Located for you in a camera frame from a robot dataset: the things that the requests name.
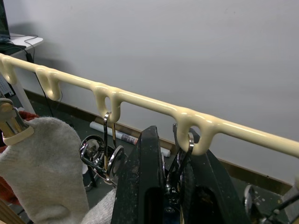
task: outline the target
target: gray wall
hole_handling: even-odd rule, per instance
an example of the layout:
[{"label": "gray wall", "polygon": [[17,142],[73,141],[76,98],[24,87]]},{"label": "gray wall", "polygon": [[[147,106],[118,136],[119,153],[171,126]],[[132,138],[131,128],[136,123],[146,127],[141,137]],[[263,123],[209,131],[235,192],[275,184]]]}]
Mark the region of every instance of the gray wall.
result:
[{"label": "gray wall", "polygon": [[[6,0],[12,32],[38,34],[36,63],[299,140],[297,0]],[[41,93],[32,73],[25,89]],[[61,84],[63,102],[97,113],[93,94]],[[121,123],[173,119],[122,105]],[[286,182],[299,161],[217,135],[220,158]]]}]

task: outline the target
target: white sock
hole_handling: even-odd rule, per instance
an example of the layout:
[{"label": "white sock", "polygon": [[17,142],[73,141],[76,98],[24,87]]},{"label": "white sock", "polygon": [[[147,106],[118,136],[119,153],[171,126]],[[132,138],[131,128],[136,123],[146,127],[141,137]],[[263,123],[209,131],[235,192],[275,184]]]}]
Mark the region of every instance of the white sock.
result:
[{"label": "white sock", "polygon": [[36,224],[79,224],[88,211],[80,138],[56,118],[27,122],[35,130],[0,154],[0,176]]},{"label": "white sock", "polygon": [[110,224],[115,194],[116,189],[111,190],[96,206],[90,209],[81,224]]}]

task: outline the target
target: floor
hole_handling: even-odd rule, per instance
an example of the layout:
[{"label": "floor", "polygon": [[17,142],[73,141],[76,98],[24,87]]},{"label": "floor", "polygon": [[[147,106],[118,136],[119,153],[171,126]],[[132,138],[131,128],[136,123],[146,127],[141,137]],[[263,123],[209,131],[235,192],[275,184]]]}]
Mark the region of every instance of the floor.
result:
[{"label": "floor", "polygon": [[[11,99],[13,100],[14,105],[16,107],[21,106],[20,102],[18,102],[18,99],[16,97],[12,97]],[[38,114],[40,116],[50,116],[50,111],[47,106],[37,103],[32,100],[30,102],[31,102],[36,114]],[[84,139],[86,136],[92,135],[92,134],[96,134],[96,135],[99,135],[100,137],[103,137],[103,133],[96,131],[94,129],[91,129],[89,127],[89,122],[84,121],[79,118],[76,118],[76,117],[73,117],[73,116],[70,116],[69,114],[64,113],[63,111],[60,111],[59,107],[53,108],[52,110],[53,110],[53,114],[55,117],[65,121],[66,123],[73,126],[81,139]],[[110,137],[110,136],[108,138],[108,143],[111,146],[113,145],[112,137]],[[124,146],[125,150],[127,150],[126,153],[129,153],[130,150],[132,150],[132,148],[133,148],[133,145],[128,144],[121,140],[118,140],[117,143]],[[171,156],[170,158],[165,159],[166,167],[170,166],[173,158],[174,158],[174,156]],[[248,184],[243,181],[237,180],[235,178],[232,178],[232,182],[235,186],[235,189],[237,191],[237,194],[238,194],[240,200],[242,200],[244,189]],[[97,180],[97,185],[98,186],[96,188],[92,188],[90,191],[87,192],[87,198],[88,198],[90,208],[95,206],[97,204],[97,202],[100,201],[112,189],[112,187],[110,185],[105,184],[100,178]],[[269,214],[269,212],[273,208],[275,208],[277,205],[279,205],[282,202],[280,195],[275,194],[270,191],[267,191],[265,189],[262,189],[258,186],[254,186],[254,188],[255,188],[255,191],[257,194],[254,201],[262,213]],[[16,212],[19,212],[21,210],[21,208],[19,208],[18,206],[12,206],[12,208]],[[25,212],[21,213],[20,216],[22,217],[22,219],[25,222],[28,221],[28,217],[26,216]],[[284,212],[282,212],[282,214],[280,215],[280,219],[283,220],[285,223],[287,223],[287,221],[288,221]]]}]

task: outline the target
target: white tube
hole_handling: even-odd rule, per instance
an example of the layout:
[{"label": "white tube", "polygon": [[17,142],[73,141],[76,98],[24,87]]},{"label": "white tube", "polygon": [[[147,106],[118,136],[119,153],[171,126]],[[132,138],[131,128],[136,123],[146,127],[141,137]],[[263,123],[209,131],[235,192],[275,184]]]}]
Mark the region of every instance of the white tube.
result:
[{"label": "white tube", "polygon": [[[90,128],[92,129],[95,129],[95,130],[98,130],[102,133],[104,133],[104,126],[99,124],[99,123],[96,123],[96,122],[91,122],[90,123]],[[112,136],[112,129],[110,127],[107,128],[107,131],[108,131],[108,134],[110,136]],[[125,142],[128,142],[130,144],[133,144],[133,145],[136,145],[137,141],[138,141],[138,138],[135,138],[131,135],[128,135],[128,134],[125,134],[123,132],[119,132],[119,131],[115,131],[115,136],[116,138],[120,139],[120,140],[123,140]],[[165,156],[165,157],[170,157],[170,150],[166,149],[166,148],[161,148],[161,153]]]}]

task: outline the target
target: cream plastic rack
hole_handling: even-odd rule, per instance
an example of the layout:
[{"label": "cream plastic rack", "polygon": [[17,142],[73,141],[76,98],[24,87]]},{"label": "cream plastic rack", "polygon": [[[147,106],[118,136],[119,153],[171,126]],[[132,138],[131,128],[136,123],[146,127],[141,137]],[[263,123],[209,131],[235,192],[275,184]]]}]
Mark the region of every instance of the cream plastic rack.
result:
[{"label": "cream plastic rack", "polygon": [[18,82],[14,67],[20,67],[35,72],[43,90],[52,100],[58,100],[60,98],[60,81],[91,90],[94,93],[96,105],[101,117],[104,117],[107,112],[105,98],[108,97],[111,102],[112,112],[109,117],[110,122],[117,122],[119,120],[121,115],[121,102],[128,102],[171,116],[178,124],[178,143],[185,151],[188,150],[189,145],[189,128],[197,126],[201,131],[201,138],[193,148],[193,154],[196,155],[204,154],[209,149],[213,137],[217,133],[223,133],[299,158],[299,142],[242,126],[209,114],[168,104],[163,101],[138,95],[103,83],[94,82],[45,66],[32,64],[0,54],[0,72],[10,84],[16,84]]}]

